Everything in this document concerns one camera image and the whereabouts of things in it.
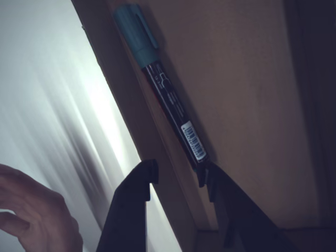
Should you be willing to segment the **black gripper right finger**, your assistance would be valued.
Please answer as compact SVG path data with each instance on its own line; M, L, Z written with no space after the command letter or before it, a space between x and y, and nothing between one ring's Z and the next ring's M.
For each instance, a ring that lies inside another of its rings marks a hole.
M198 182L214 204L221 251L299 250L216 164L200 163Z

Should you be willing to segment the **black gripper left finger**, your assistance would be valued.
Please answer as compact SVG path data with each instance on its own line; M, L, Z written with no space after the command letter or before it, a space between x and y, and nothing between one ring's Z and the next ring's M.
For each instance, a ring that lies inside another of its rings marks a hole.
M146 251L146 202L159 181L155 159L140 162L114 192L97 251Z

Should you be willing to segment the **person's right hand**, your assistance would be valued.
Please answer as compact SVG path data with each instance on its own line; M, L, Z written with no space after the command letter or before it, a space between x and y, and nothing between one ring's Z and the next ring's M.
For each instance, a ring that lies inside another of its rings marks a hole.
M78 222L63 196L6 165L1 165L1 230L25 251L83 250Z

